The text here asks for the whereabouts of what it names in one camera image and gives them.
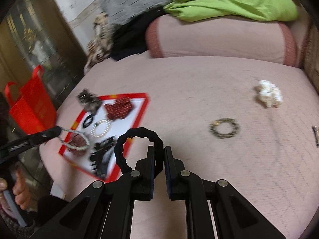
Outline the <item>person's left hand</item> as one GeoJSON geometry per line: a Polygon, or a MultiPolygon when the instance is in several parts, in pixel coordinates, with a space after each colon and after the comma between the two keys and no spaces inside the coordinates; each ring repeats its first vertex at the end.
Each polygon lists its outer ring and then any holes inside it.
{"type": "MultiPolygon", "coordinates": [[[[16,169],[15,175],[16,182],[12,189],[12,192],[15,196],[15,203],[20,206],[22,210],[27,210],[30,205],[31,195],[26,184],[25,175],[20,168],[16,169]]],[[[1,178],[1,207],[5,212],[9,213],[11,212],[10,207],[3,195],[3,191],[7,189],[7,186],[7,181],[1,178]]]]}

